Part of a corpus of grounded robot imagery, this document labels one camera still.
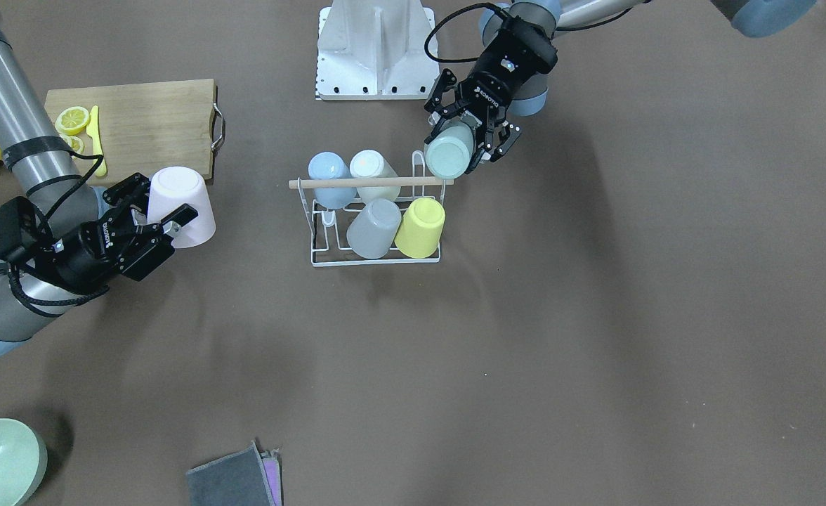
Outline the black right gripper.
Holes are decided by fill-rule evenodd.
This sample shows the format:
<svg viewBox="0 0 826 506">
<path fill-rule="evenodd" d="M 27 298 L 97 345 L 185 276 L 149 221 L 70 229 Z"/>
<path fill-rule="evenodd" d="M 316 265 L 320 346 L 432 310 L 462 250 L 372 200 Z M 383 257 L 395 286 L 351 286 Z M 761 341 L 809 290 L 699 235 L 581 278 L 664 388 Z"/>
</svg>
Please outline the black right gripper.
<svg viewBox="0 0 826 506">
<path fill-rule="evenodd" d="M 182 204 L 159 223 L 139 224 L 135 214 L 148 210 L 150 180 L 133 174 L 108 187 L 102 199 L 110 208 L 96 221 L 82 222 L 65 234 L 51 266 L 63 285 L 106 285 L 115 276 L 140 281 L 175 253 L 172 239 L 198 217 Z"/>
</svg>

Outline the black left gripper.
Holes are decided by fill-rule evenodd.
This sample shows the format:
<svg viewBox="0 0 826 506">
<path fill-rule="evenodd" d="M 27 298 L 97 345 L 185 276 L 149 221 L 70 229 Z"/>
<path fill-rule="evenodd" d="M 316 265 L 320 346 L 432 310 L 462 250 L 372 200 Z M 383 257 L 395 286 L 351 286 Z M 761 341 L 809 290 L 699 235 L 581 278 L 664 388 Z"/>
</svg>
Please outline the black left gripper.
<svg viewBox="0 0 826 506">
<path fill-rule="evenodd" d="M 514 67 L 490 67 L 475 70 L 470 77 L 460 81 L 449 68 L 441 70 L 424 109 L 429 113 L 431 131 L 424 144 L 429 145 L 438 137 L 447 119 L 442 103 L 444 95 L 454 91 L 454 102 L 448 106 L 448 118 L 470 115 L 477 126 L 487 128 L 483 147 L 483 162 L 497 162 L 505 157 L 520 138 L 522 128 L 507 121 L 507 109 L 511 105 L 516 88 Z"/>
</svg>

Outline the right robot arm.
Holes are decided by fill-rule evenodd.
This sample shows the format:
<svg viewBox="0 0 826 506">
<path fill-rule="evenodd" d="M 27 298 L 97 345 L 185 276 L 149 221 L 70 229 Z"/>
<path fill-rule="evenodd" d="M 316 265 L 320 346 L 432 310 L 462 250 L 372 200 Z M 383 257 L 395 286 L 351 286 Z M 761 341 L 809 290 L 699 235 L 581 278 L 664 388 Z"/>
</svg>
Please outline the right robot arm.
<svg viewBox="0 0 826 506">
<path fill-rule="evenodd" d="M 105 294 L 118 275 L 146 278 L 198 219 L 198 208 L 179 202 L 140 221 L 152 186 L 140 174 L 103 192 L 89 186 L 1 29 L 0 150 L 25 190 L 0 206 L 0 356 Z"/>
</svg>

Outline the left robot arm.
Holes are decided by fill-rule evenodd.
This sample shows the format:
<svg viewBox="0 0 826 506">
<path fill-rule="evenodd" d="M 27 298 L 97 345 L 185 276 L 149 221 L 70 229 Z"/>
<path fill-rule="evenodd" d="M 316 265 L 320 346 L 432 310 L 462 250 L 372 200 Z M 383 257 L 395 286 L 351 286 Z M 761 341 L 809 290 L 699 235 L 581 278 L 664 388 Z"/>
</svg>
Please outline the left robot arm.
<svg viewBox="0 0 826 506">
<path fill-rule="evenodd" d="M 439 56 L 435 36 L 471 11 L 481 13 L 483 51 L 468 58 Z M 439 20 L 423 42 L 426 57 L 441 66 L 424 106 L 431 125 L 424 153 L 433 173 L 454 179 L 506 156 L 521 135 L 518 119 L 537 115 L 547 103 L 549 77 L 560 67 L 558 39 L 596 33 L 594 56 L 602 58 L 612 50 L 606 26 L 622 18 L 630 25 L 650 19 L 650 2 L 481 1 Z"/>
</svg>

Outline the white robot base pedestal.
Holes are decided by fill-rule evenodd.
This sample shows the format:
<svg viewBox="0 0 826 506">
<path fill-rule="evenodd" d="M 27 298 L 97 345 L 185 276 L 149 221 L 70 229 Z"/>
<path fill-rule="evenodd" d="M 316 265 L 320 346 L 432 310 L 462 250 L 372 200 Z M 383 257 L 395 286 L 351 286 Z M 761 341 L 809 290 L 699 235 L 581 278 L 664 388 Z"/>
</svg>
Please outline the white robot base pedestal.
<svg viewBox="0 0 826 506">
<path fill-rule="evenodd" d="M 424 49 L 432 9 L 419 1 L 333 1 L 317 20 L 316 99 L 427 99 L 440 74 Z"/>
</svg>

